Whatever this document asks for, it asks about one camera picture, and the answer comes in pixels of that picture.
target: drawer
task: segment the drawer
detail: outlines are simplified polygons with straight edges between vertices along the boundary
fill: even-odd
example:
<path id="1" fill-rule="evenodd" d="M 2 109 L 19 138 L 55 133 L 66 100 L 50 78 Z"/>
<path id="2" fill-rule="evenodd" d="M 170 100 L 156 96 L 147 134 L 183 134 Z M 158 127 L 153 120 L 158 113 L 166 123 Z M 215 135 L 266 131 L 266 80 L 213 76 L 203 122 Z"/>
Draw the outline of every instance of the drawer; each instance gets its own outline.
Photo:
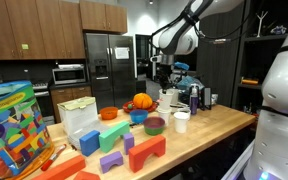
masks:
<path id="1" fill-rule="evenodd" d="M 74 93 L 90 92 L 91 91 L 91 87 L 89 87 L 89 86 L 76 87 L 76 88 L 72 88 L 72 91 Z"/>
<path id="2" fill-rule="evenodd" d="M 61 95 L 61 94 L 72 94 L 71 88 L 65 88 L 65 89 L 54 89 L 51 90 L 52 96 L 54 95 Z"/>

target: shelving unit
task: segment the shelving unit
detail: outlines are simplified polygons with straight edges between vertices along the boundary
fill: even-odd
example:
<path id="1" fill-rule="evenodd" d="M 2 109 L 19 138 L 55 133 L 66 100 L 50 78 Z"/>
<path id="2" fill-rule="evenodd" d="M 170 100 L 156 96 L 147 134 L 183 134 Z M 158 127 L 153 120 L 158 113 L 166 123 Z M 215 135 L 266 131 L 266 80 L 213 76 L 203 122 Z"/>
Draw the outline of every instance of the shelving unit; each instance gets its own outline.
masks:
<path id="1" fill-rule="evenodd" d="M 287 38 L 282 35 L 270 34 L 276 26 L 288 27 L 288 2 L 283 0 L 248 0 L 245 4 L 244 18 L 250 13 L 249 20 L 242 31 L 247 31 L 241 38 L 235 75 L 232 107 L 243 110 L 243 107 L 252 106 L 252 111 L 262 105 L 261 84 L 265 79 L 276 55 Z M 268 12 L 262 22 L 260 37 L 257 34 L 259 20 L 256 13 Z M 259 80 L 259 85 L 241 84 L 241 77 Z"/>

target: toy block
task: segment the toy block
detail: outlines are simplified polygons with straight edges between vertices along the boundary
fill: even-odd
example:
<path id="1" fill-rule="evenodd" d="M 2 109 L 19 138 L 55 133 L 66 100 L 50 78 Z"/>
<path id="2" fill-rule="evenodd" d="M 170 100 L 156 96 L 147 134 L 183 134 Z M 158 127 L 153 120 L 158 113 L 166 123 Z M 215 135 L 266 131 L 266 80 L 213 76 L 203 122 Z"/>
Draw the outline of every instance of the toy block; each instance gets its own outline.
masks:
<path id="1" fill-rule="evenodd" d="M 32 180 L 66 179 L 81 169 L 85 168 L 85 160 L 82 155 L 75 156 L 68 161 L 51 168 Z"/>
<path id="2" fill-rule="evenodd" d="M 145 159 L 152 153 L 161 157 L 165 154 L 166 140 L 162 135 L 157 135 L 128 150 L 130 168 L 135 173 L 143 168 Z"/>
<path id="3" fill-rule="evenodd" d="M 100 159 L 103 174 L 107 173 L 113 165 L 121 166 L 123 163 L 123 156 L 120 151 L 116 151 Z"/>
<path id="4" fill-rule="evenodd" d="M 75 176 L 74 180 L 100 180 L 100 176 L 97 174 L 79 171 Z"/>
<path id="5" fill-rule="evenodd" d="M 81 150 L 84 156 L 89 156 L 100 148 L 99 135 L 100 132 L 93 130 L 80 138 Z"/>
<path id="6" fill-rule="evenodd" d="M 132 133 L 127 133 L 123 135 L 123 138 L 125 154 L 128 155 L 128 150 L 134 146 L 134 136 Z"/>
<path id="7" fill-rule="evenodd" d="M 109 152 L 113 149 L 116 138 L 129 132 L 129 123 L 124 121 L 100 134 L 99 141 L 101 151 L 105 153 Z"/>

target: pumpkin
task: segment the pumpkin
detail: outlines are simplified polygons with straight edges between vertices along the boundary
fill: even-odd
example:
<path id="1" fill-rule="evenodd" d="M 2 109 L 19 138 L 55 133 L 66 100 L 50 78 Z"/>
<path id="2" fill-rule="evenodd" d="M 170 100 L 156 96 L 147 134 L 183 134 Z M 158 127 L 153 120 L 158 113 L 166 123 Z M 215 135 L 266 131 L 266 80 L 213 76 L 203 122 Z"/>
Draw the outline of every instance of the pumpkin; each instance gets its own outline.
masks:
<path id="1" fill-rule="evenodd" d="M 133 104 L 136 108 L 147 109 L 152 106 L 152 98 L 145 93 L 138 93 L 133 98 Z"/>

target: refrigerator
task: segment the refrigerator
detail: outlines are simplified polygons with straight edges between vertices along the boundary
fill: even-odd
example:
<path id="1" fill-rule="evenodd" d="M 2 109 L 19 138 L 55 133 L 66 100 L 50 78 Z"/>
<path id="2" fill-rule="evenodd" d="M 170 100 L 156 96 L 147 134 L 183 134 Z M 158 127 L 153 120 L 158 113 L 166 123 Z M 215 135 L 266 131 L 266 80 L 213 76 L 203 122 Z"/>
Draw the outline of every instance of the refrigerator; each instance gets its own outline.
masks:
<path id="1" fill-rule="evenodd" d="M 85 33 L 84 38 L 98 111 L 109 106 L 121 109 L 136 93 L 133 37 Z"/>

